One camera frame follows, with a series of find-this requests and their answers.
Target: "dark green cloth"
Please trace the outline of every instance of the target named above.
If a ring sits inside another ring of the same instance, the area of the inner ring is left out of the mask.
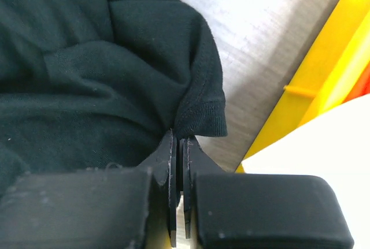
[[[209,27],[179,0],[0,0],[1,184],[226,134]]]

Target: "folded fabric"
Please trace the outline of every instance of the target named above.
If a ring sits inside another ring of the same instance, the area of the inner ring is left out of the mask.
[[[179,0],[0,0],[0,195],[18,174],[135,166],[224,136],[222,70]]]

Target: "yellow plastic tab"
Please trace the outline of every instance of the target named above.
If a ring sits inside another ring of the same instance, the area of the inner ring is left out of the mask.
[[[369,61],[370,0],[340,0],[245,158],[341,104]]]

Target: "black fabric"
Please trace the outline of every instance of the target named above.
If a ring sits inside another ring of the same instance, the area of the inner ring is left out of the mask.
[[[179,0],[0,0],[0,93],[0,183],[226,134],[212,34]]]

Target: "yellow plastic bin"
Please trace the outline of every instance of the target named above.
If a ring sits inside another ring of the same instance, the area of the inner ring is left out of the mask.
[[[340,105],[369,61],[370,0],[340,0],[245,158]]]

